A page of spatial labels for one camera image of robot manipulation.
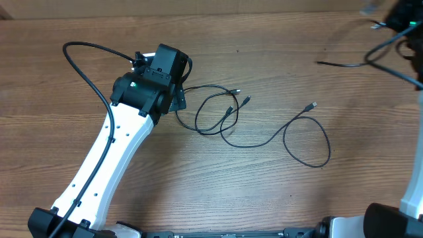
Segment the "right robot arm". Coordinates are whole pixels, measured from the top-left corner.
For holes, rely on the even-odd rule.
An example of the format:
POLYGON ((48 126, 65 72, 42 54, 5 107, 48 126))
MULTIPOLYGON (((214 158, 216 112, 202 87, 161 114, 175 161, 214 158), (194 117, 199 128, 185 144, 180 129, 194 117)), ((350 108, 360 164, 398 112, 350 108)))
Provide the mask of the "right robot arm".
MULTIPOLYGON (((390 10, 384 22, 376 22, 375 28, 387 27, 397 34, 388 41, 374 47, 362 63, 344 64, 344 67, 370 65, 413 84, 422 91, 422 1, 400 0, 390 10), (411 62, 417 78, 376 63, 371 55, 393 42, 404 38, 396 45, 406 44, 413 51, 411 56, 403 56, 411 62)), ((304 232, 304 237, 421 237, 422 236, 422 129, 419 129, 418 143, 412 176, 399 208, 383 204, 370 204, 365 214, 349 218, 326 217, 314 229, 304 232)))

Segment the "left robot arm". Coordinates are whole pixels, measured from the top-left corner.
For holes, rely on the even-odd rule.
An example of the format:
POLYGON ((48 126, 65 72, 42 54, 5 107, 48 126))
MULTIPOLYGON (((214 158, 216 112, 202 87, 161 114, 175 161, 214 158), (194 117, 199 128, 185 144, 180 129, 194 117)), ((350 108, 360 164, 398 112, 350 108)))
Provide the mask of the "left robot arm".
POLYGON ((107 114, 77 174, 49 210, 35 208, 28 219, 33 237, 141 237, 124 222, 105 224, 113 195, 134 153, 161 116, 186 108, 182 84, 192 70, 185 53, 160 44, 154 53, 136 52, 132 70, 115 80, 107 114))

